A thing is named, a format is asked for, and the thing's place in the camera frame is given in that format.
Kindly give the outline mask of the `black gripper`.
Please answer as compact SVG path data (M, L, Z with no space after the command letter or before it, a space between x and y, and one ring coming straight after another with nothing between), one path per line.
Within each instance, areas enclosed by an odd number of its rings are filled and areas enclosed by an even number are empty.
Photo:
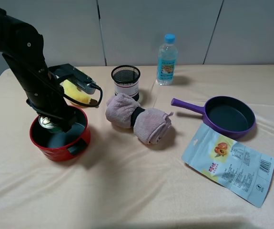
M12 57L2 55L25 91L28 104L39 115L53 118L53 132L68 132L77 121L76 109Z

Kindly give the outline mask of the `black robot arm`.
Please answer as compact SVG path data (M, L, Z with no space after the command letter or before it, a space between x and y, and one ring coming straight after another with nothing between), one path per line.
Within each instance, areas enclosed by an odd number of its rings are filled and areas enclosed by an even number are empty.
M68 132L76 121L75 112L46 65L43 46L43 36L32 25L0 8L0 53L25 91L27 104L52 122L54 132Z

